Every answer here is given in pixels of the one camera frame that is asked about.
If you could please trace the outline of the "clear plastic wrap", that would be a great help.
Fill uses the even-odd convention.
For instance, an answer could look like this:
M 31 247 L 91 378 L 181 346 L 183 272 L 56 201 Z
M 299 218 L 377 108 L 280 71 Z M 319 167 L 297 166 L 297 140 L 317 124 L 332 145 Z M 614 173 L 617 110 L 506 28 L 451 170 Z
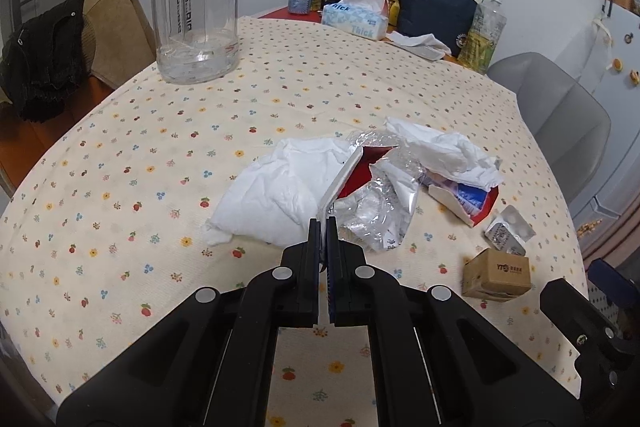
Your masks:
M 370 251 L 390 251 L 401 245 L 413 217 L 424 169 L 408 144 L 389 131 L 352 132 L 348 143 L 390 147 L 370 165 L 372 179 L 331 209 L 338 228 Z

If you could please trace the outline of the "white plastic bags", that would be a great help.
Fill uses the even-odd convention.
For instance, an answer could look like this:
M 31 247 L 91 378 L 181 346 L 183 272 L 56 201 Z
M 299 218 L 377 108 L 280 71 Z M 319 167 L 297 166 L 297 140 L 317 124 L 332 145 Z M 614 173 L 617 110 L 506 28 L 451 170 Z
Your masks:
M 284 248 L 306 239 L 309 221 L 355 147 L 339 139 L 284 139 L 245 168 L 204 225 L 209 246 L 245 236 Z

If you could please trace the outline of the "small cardboard box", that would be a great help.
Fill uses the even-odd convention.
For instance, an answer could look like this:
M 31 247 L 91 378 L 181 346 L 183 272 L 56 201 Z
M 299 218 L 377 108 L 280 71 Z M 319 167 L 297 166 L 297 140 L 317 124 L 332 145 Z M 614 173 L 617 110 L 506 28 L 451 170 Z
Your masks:
M 465 263 L 462 296 L 505 303 L 532 289 L 526 257 L 486 248 Z

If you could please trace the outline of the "pill blister pack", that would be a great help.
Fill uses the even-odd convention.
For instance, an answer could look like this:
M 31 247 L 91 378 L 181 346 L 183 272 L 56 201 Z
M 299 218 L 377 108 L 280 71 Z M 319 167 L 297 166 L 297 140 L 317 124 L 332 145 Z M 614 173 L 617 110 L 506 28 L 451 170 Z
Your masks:
M 512 205 L 506 206 L 484 231 L 485 239 L 496 251 L 524 257 L 526 243 L 536 232 Z

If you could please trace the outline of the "blue tissue packet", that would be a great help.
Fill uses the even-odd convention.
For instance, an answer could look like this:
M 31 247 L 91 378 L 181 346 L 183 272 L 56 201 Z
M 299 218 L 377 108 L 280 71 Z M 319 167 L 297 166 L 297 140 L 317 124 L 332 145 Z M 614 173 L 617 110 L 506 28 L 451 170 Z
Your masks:
M 498 187 L 486 192 L 482 188 L 454 182 L 429 171 L 424 174 L 422 183 L 432 199 L 470 228 L 476 227 L 489 215 L 499 195 Z

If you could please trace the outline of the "white tissue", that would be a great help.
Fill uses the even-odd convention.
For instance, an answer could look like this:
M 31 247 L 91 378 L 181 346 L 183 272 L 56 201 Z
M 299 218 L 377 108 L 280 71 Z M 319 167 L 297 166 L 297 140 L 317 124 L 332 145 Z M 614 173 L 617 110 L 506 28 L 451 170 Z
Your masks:
M 443 132 L 387 117 L 385 128 L 408 144 L 421 165 L 443 178 L 489 192 L 503 182 L 495 157 L 459 132 Z

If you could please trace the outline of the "grey upholstered chair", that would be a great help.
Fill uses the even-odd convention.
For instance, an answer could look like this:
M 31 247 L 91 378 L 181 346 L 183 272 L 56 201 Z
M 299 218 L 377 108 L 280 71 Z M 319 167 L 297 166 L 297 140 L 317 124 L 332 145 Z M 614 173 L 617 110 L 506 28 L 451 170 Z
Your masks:
M 598 171 L 611 132 L 602 105 L 547 57 L 526 52 L 492 64 L 488 77 L 516 95 L 521 117 L 567 202 Z

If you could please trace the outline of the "floral tablecloth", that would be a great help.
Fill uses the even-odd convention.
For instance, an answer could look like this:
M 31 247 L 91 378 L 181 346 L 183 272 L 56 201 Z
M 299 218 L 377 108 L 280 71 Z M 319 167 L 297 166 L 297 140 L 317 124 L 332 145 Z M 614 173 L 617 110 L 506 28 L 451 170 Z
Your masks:
M 542 315 L 545 283 L 585 284 L 565 199 L 515 96 L 457 65 L 294 20 L 244 18 L 241 61 L 194 86 L 132 77 L 47 152 L 1 220 L 1 321 L 15 375 L 60 403 L 191 291 L 237 288 L 300 239 L 349 139 L 388 122 L 498 160 L 496 209 L 535 231 L 532 289 L 475 308 L 569 392 L 576 352 Z

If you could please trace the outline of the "papers on table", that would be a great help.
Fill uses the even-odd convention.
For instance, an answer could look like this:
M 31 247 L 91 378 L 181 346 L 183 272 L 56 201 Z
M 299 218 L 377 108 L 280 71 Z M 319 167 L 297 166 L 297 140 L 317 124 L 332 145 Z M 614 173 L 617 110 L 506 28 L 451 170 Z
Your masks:
M 386 35 L 386 40 L 393 46 L 431 62 L 442 60 L 451 53 L 448 46 L 439 41 L 433 34 L 407 37 L 401 35 L 398 31 L 392 31 Z

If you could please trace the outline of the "blue tissue box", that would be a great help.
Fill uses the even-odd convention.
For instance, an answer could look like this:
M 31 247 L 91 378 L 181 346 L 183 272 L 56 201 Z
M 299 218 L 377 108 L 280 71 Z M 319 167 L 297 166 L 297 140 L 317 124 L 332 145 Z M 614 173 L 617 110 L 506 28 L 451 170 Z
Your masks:
M 341 0 L 326 4 L 321 23 L 349 35 L 380 41 L 387 32 L 387 0 Z

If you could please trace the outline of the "white refrigerator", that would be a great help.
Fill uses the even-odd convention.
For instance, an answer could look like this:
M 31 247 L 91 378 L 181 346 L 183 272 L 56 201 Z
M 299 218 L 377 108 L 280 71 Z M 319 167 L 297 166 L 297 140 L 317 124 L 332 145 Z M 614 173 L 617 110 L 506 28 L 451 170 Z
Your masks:
M 570 203 L 585 242 L 620 221 L 639 195 L 638 6 L 638 0 L 603 0 L 600 12 L 555 60 L 611 121 L 600 167 Z

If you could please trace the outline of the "navy lunch bag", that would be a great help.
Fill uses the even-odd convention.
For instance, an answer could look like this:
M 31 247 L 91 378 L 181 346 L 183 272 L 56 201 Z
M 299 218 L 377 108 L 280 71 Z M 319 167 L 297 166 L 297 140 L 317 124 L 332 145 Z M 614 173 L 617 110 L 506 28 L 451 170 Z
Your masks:
M 471 28 L 474 0 L 398 0 L 397 31 L 406 37 L 432 34 L 458 57 Z

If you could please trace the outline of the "clear bottle with greens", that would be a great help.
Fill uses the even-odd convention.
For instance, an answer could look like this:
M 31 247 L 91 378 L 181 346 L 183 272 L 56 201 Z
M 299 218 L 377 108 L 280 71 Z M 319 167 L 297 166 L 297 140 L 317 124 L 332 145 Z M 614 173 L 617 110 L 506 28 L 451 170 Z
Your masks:
M 485 74 L 505 27 L 502 0 L 488 0 L 477 5 L 458 61 L 474 72 Z

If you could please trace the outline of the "clear large water jug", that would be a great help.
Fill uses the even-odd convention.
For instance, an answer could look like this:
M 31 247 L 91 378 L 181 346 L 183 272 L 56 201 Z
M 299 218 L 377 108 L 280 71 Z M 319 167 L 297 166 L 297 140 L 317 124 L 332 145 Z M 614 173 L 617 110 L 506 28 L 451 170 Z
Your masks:
M 172 83 L 219 78 L 239 63 L 238 0 L 151 0 L 160 75 Z

